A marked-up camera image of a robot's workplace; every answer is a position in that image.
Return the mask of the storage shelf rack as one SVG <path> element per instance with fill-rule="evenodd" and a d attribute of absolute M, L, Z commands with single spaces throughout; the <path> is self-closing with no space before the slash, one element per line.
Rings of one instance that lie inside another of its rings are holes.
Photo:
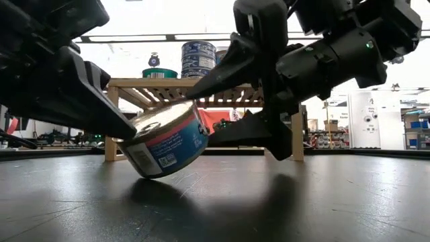
<path fill-rule="evenodd" d="M 406 150 L 430 151 L 430 112 L 407 112 L 403 121 Z"/>
<path fill-rule="evenodd" d="M 349 134 L 345 131 L 309 132 L 309 145 L 315 149 L 348 149 Z"/>

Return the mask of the red hanging cloth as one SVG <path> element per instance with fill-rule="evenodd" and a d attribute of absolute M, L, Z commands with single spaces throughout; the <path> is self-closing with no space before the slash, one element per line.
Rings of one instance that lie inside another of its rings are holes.
<path fill-rule="evenodd" d="M 213 124 L 219 123 L 221 119 L 230 120 L 230 112 L 228 110 L 199 110 L 200 118 L 206 128 L 209 129 L 209 133 L 214 132 Z"/>

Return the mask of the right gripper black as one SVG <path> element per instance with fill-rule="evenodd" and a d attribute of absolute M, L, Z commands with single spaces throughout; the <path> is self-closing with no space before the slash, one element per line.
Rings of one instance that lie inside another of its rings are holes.
<path fill-rule="evenodd" d="M 294 115 L 306 99 L 327 99 L 355 79 L 382 84 L 386 67 L 375 38 L 359 22 L 360 0 L 236 0 L 238 33 L 221 62 L 193 87 L 200 99 L 250 84 L 263 89 L 263 110 L 209 136 L 210 147 L 265 147 L 277 160 L 292 155 L 292 131 L 280 115 Z"/>

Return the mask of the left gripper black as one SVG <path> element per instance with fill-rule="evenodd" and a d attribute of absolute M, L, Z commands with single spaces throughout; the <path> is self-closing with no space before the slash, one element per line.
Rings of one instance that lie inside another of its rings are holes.
<path fill-rule="evenodd" d="M 0 104 L 14 116 L 128 139 L 133 124 L 103 92 L 110 80 L 80 57 L 83 0 L 0 0 Z"/>

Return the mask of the wooden slatted shelf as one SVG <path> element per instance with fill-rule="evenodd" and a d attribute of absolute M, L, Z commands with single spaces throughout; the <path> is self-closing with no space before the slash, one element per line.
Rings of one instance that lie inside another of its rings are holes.
<path fill-rule="evenodd" d="M 107 85 L 107 96 L 118 105 L 120 98 L 131 104 L 148 110 L 165 106 L 185 95 L 189 88 L 199 81 L 198 78 L 113 78 Z M 196 100 L 200 108 L 261 108 L 263 91 L 254 89 L 249 84 L 242 84 L 226 91 L 202 97 Z M 302 106 L 299 112 L 291 116 L 292 159 L 304 160 L 303 123 L 306 121 Z"/>

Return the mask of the teal label tuna can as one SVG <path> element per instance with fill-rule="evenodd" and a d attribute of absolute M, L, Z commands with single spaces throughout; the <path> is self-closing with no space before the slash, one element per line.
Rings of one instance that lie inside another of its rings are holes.
<path fill-rule="evenodd" d="M 142 77 L 143 78 L 174 78 L 176 79 L 178 77 L 178 73 L 171 69 L 164 69 L 164 68 L 149 68 L 144 69 L 142 71 Z"/>

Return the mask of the overhead rig crossbar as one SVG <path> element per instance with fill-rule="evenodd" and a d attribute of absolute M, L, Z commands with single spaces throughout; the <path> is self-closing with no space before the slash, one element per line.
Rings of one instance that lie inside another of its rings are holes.
<path fill-rule="evenodd" d="M 183 40 L 176 40 L 174 35 L 175 34 L 135 34 L 135 35 L 117 35 L 117 36 L 166 36 L 166 40 L 164 41 L 131 41 L 131 42 L 125 42 L 125 41 L 103 41 L 103 42 L 94 42 L 89 39 L 89 37 L 92 36 L 108 36 L 108 35 L 84 35 L 80 36 L 78 38 L 75 38 L 73 42 L 79 43 L 79 44 L 116 44 L 116 43 L 144 43 L 144 42 L 188 42 Z"/>

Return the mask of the white light strip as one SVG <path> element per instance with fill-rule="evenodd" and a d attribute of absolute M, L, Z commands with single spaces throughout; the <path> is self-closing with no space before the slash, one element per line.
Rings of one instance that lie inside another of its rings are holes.
<path fill-rule="evenodd" d="M 155 35 L 155 36 L 92 36 L 89 37 L 91 41 L 94 42 L 103 42 L 103 41 L 164 41 L 166 40 L 166 36 Z"/>
<path fill-rule="evenodd" d="M 205 40 L 205 41 L 217 41 L 217 40 L 229 40 L 229 33 L 200 33 L 200 34 L 175 34 L 176 40 Z"/>

